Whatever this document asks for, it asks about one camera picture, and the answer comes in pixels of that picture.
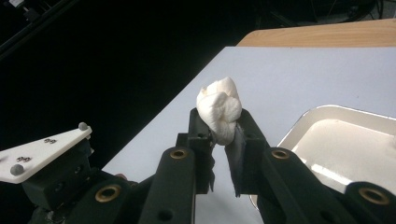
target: wooden table edge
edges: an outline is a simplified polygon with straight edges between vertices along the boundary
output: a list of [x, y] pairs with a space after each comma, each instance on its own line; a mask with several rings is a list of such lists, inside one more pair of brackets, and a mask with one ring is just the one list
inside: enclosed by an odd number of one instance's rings
[[257, 30], [237, 47], [396, 47], [396, 19]]

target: white bracket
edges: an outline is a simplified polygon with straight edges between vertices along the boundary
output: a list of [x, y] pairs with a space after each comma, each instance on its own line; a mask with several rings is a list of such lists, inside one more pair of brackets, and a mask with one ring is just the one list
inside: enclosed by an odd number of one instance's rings
[[0, 181], [19, 184], [84, 138], [89, 138], [91, 127], [85, 123], [80, 123], [78, 127], [66, 133], [0, 151]]

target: white object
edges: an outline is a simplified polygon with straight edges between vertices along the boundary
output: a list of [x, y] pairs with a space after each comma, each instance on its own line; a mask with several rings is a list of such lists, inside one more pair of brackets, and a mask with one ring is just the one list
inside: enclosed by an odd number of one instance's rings
[[325, 185], [367, 181], [396, 194], [396, 119], [337, 105], [306, 112], [279, 143]]
[[201, 88], [197, 96], [197, 110], [201, 119], [213, 131], [217, 144], [226, 146], [233, 141], [242, 105], [230, 77]]
[[[197, 92], [224, 74], [271, 146], [321, 105], [396, 118], [395, 57], [396, 48], [225, 48], [103, 170], [138, 182], [155, 174], [163, 151], [189, 129]], [[213, 157], [214, 192], [197, 195], [195, 223], [262, 224], [248, 196], [235, 198], [224, 150], [216, 146]]]
[[75, 129], [0, 151], [0, 181], [13, 184], [25, 181], [82, 139], [88, 137], [91, 132], [91, 127], [87, 127], [84, 131]]

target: white tray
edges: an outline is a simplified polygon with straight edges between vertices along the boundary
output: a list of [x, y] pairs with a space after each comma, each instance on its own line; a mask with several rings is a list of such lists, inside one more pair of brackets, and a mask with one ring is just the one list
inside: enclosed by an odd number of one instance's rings
[[296, 153], [332, 189], [368, 181], [396, 194], [394, 118], [324, 105], [303, 114], [278, 146]]

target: white table surface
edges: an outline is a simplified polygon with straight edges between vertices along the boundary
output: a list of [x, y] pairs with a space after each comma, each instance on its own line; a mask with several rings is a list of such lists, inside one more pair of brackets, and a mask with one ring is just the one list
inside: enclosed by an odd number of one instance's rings
[[[304, 112], [320, 105], [396, 118], [396, 48], [227, 47], [104, 171], [138, 182], [153, 175], [163, 151], [175, 145], [178, 133], [188, 131], [199, 90], [224, 77], [234, 80], [242, 106], [273, 147]], [[215, 191], [197, 195], [195, 223], [262, 223], [248, 196], [234, 197], [223, 148], [215, 147], [213, 157]]]

